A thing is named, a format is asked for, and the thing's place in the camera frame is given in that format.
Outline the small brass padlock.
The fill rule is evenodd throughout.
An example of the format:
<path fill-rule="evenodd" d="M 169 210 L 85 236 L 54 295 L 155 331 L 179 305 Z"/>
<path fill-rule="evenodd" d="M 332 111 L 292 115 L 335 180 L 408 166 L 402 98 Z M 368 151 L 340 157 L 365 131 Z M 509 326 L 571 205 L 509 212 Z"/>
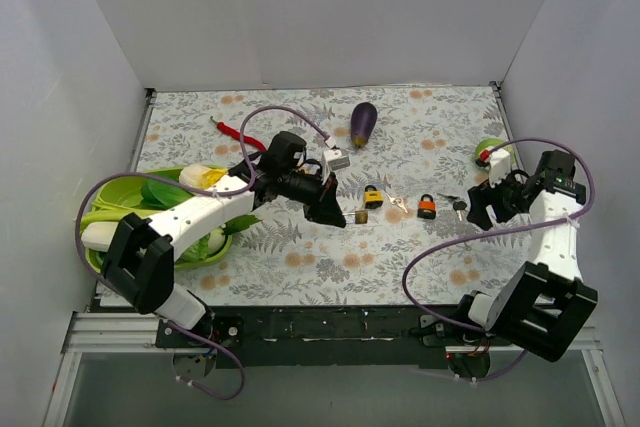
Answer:
<path fill-rule="evenodd" d="M 367 210 L 357 210 L 344 213 L 347 224 L 362 225 L 368 222 L 369 212 Z"/>

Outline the yellow padlock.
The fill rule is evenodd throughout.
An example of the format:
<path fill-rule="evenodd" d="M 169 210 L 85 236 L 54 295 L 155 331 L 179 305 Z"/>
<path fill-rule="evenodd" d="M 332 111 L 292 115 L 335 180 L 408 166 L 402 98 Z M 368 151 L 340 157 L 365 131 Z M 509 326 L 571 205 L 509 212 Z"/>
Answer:
<path fill-rule="evenodd" d="M 367 185 L 364 189 L 364 208 L 377 209 L 384 203 L 382 193 L 374 185 Z"/>

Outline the orange padlock black keys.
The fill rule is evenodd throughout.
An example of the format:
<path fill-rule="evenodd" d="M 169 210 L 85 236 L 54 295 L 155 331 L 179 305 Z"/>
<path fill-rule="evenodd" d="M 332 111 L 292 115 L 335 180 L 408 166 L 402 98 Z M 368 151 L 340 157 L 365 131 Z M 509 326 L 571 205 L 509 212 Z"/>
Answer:
<path fill-rule="evenodd" d="M 451 204 L 453 211 L 456 213 L 460 221 L 463 221 L 465 219 L 465 214 L 467 211 L 468 204 L 463 198 L 456 195 L 448 195 L 448 194 L 441 194 L 441 193 L 439 193 L 438 196 Z"/>

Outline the yellow padlock keys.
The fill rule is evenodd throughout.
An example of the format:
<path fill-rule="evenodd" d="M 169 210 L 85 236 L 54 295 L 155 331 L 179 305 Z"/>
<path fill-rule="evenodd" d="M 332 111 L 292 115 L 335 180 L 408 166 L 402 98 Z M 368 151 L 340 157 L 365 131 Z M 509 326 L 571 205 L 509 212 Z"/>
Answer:
<path fill-rule="evenodd" d="M 388 197 L 389 202 L 392 205 L 400 208 L 405 214 L 408 213 L 408 209 L 407 209 L 407 207 L 405 205 L 405 202 L 404 202 L 404 200 L 402 198 L 393 197 L 391 195 L 387 195 L 387 197 Z"/>

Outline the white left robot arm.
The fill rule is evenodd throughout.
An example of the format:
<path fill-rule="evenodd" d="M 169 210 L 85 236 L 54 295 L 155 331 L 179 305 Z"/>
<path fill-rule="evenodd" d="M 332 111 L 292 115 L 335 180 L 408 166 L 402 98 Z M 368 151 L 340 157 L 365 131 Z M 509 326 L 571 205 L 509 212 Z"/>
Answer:
<path fill-rule="evenodd" d="M 126 215 L 104 257 L 102 278 L 138 313 L 167 320 L 190 346 L 205 345 L 212 337 L 213 313 L 176 283 L 176 261 L 216 228 L 279 196 L 301 203 L 310 222 L 345 227 L 336 172 L 350 161 L 331 139 L 326 144 L 319 171 L 305 173 L 300 168 L 305 141 L 282 131 L 266 151 L 245 158 L 203 193 L 147 219 Z"/>

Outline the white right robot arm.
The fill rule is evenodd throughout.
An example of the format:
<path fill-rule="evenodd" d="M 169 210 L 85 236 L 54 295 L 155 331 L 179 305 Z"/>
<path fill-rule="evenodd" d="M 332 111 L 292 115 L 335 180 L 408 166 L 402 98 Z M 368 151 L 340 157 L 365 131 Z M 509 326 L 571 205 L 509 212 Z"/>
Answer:
<path fill-rule="evenodd" d="M 598 293 L 584 284 L 577 261 L 572 216 L 585 205 L 587 189 L 574 179 L 575 161 L 570 153 L 545 151 L 527 174 L 513 168 L 505 148 L 479 154 L 476 162 L 489 177 L 468 192 L 468 221 L 489 231 L 526 214 L 536 228 L 526 261 L 497 295 L 474 291 L 462 298 L 452 320 L 460 342 L 475 344 L 489 333 L 555 362 L 594 311 Z"/>

